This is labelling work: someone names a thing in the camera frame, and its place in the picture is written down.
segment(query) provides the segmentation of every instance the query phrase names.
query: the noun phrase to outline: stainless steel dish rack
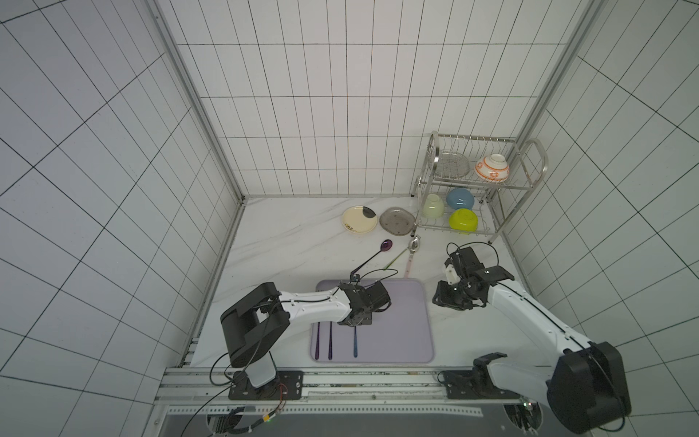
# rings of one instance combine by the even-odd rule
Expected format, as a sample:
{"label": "stainless steel dish rack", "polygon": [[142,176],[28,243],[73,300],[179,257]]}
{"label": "stainless steel dish rack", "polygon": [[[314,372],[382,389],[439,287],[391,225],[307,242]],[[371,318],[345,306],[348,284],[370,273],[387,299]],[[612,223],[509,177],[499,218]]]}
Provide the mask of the stainless steel dish rack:
{"label": "stainless steel dish rack", "polygon": [[[476,163],[493,153],[504,155],[510,165],[510,176],[504,182],[483,180],[475,172]],[[464,175],[466,160],[470,171]],[[421,171],[410,192],[411,196],[417,196],[419,206],[411,235],[415,235],[418,227],[423,227],[489,235],[488,243],[493,243],[543,181],[548,164],[546,150],[535,138],[525,141],[519,148],[511,138],[433,132]],[[452,188],[466,188],[476,198],[473,212],[478,216],[478,228],[475,231],[457,231],[449,226],[449,216],[454,210],[447,206],[445,197]],[[430,193],[439,195],[445,202],[445,213],[437,219],[427,219],[421,215]],[[483,211],[484,206],[490,207],[490,214]]]}

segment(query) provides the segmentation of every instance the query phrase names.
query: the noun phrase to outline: blue bowl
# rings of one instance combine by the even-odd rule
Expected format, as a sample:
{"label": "blue bowl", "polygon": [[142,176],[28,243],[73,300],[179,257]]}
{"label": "blue bowl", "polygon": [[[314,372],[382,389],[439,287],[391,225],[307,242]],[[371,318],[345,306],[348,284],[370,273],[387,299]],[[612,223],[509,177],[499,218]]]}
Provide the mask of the blue bowl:
{"label": "blue bowl", "polygon": [[474,203],[473,194],[466,188],[455,188],[447,194],[447,205],[453,209],[471,209]]}

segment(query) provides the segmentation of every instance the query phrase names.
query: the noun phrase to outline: white table surface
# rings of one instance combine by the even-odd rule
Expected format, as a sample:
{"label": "white table surface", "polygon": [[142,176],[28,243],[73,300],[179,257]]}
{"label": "white table surface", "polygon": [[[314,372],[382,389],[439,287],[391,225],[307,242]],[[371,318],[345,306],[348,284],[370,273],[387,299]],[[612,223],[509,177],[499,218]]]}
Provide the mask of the white table surface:
{"label": "white table surface", "polygon": [[[263,282],[274,282],[278,290],[312,292],[323,279],[348,278],[349,272],[379,250],[390,238],[390,251],[379,254],[359,272],[382,268],[408,245],[410,235],[393,236],[377,225],[364,235],[351,234],[340,221],[350,206],[364,205],[381,215],[388,207],[400,206],[412,213],[416,200],[398,198],[267,198],[248,201],[226,260],[221,280],[196,346],[191,367],[209,368],[226,352],[220,315],[242,296]],[[489,216],[487,207],[483,207]],[[450,231],[418,229],[420,248],[415,253],[411,274],[424,286],[435,348],[434,360],[425,367],[464,367],[490,352],[504,352],[508,360],[522,364],[546,364],[539,349],[509,319],[495,308],[457,311],[432,304],[437,282],[444,279],[448,242],[463,244],[486,241],[486,236],[467,236]],[[517,270],[502,238],[493,244],[500,265],[517,278]],[[485,266],[496,264],[495,253],[485,245],[472,245]],[[402,278],[408,252],[392,268]],[[370,277],[381,278],[381,272]],[[317,363],[310,356],[310,326],[307,330],[278,341],[271,349],[280,368],[372,366],[370,364]],[[222,359],[217,367],[228,365]]]}

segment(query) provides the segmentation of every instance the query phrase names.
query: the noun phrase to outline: white robotic arm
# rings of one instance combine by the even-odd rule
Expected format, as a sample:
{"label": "white robotic arm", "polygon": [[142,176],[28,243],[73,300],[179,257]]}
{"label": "white robotic arm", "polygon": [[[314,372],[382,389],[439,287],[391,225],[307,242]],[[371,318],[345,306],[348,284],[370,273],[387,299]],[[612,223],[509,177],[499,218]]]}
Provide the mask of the white robotic arm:
{"label": "white robotic arm", "polygon": [[567,351],[577,352],[589,347],[589,338],[551,314],[513,280],[503,280],[490,287],[488,302],[539,347],[551,366],[535,367],[496,360],[488,364],[493,385],[549,406],[546,381],[551,380],[559,358]]}
{"label": "white robotic arm", "polygon": [[[439,282],[434,304],[456,310],[490,304],[541,349],[550,365],[527,366],[494,352],[474,360],[468,377],[460,376],[456,384],[466,381],[476,399],[507,390],[549,406],[564,426],[579,434],[629,414],[621,355],[609,343],[596,344],[571,329],[505,269],[485,268],[470,248],[450,253],[445,266],[448,281]],[[372,313],[390,304],[381,282],[369,287],[343,283],[305,294],[279,292],[266,282],[221,315],[231,365],[246,368],[250,386],[263,387],[277,375],[267,352],[282,334],[325,321],[370,324]]]}
{"label": "white robotic arm", "polygon": [[569,430],[582,433],[631,411],[621,355],[571,329],[532,298],[500,266],[484,267],[471,248],[457,248],[445,262],[433,302],[456,310],[488,303],[512,320],[551,367],[527,366],[495,352],[474,360],[469,379],[484,396],[500,390],[549,406]]}

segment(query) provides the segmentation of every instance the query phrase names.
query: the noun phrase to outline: lavender tray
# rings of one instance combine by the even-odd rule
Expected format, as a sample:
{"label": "lavender tray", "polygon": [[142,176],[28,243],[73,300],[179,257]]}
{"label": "lavender tray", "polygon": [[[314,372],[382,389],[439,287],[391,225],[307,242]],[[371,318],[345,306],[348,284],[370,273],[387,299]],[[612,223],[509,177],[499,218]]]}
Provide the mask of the lavender tray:
{"label": "lavender tray", "polygon": [[[365,279],[361,285],[371,285],[375,279]],[[316,290],[337,287],[340,280],[322,280]],[[313,324],[310,356],[323,363],[429,363],[434,358],[432,333],[427,316],[425,288],[417,279],[386,279],[382,281],[391,296],[391,307],[374,313],[373,323],[356,328],[356,357],[354,328],[332,323],[333,355],[329,359],[331,322],[320,324],[319,357],[315,359],[318,323]]]}

